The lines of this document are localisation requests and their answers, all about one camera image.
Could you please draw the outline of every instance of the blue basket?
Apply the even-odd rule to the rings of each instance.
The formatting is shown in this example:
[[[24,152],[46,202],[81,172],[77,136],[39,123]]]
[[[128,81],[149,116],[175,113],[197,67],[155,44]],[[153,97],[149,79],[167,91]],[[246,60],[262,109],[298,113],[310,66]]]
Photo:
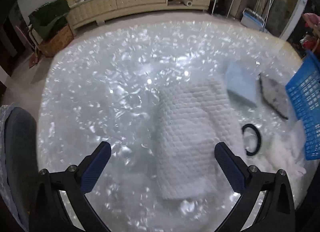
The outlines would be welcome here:
[[[320,62],[307,51],[300,69],[285,86],[297,119],[302,119],[307,160],[320,159]]]

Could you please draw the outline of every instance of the ribbed blue pad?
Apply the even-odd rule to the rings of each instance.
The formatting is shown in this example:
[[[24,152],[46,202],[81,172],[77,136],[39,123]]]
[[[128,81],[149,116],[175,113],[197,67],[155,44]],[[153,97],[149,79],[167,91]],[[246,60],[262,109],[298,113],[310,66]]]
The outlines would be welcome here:
[[[216,145],[214,156],[227,177],[232,189],[241,194],[245,189],[245,178],[237,165],[220,144]]]
[[[80,190],[84,193],[92,191],[103,169],[111,156],[110,144],[106,143],[81,177]]]

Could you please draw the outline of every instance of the black ring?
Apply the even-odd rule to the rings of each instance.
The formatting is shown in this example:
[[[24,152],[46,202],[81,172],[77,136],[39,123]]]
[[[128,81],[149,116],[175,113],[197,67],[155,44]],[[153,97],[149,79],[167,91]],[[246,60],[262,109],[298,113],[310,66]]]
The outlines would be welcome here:
[[[244,134],[244,131],[245,131],[247,128],[252,128],[252,129],[254,130],[254,132],[256,133],[256,135],[257,135],[258,142],[257,142],[256,150],[255,150],[254,152],[249,152],[247,149],[245,149],[245,151],[247,152],[247,155],[248,155],[248,156],[254,156],[254,155],[256,155],[256,154],[259,152],[260,147],[261,147],[261,142],[262,142],[261,134],[260,134],[259,130],[258,130],[253,124],[245,124],[245,125],[242,127],[242,134]]]

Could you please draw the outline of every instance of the woven basket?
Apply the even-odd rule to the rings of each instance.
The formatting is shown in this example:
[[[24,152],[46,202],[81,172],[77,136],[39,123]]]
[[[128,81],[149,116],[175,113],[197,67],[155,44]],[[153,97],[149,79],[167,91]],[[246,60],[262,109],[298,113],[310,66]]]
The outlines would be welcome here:
[[[59,51],[66,48],[73,40],[73,34],[69,25],[63,27],[58,33],[47,42],[41,42],[39,50],[45,57],[54,57]]]

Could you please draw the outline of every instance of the screw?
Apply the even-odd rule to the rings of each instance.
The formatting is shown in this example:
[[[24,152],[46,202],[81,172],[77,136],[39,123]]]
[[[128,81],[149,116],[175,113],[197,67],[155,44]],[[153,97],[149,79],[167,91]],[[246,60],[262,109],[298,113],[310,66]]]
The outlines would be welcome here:
[[[280,173],[281,175],[283,175],[283,176],[286,175],[286,172],[285,172],[284,169],[280,169],[280,170],[279,170],[279,173]]]
[[[68,171],[70,171],[70,172],[74,172],[76,169],[77,169],[77,166],[76,166],[76,165],[70,165],[70,166],[68,167]]]
[[[42,169],[39,171],[40,175],[45,175],[47,173],[47,169]]]
[[[253,173],[256,173],[258,171],[258,167],[255,165],[250,165],[249,166],[249,170]]]

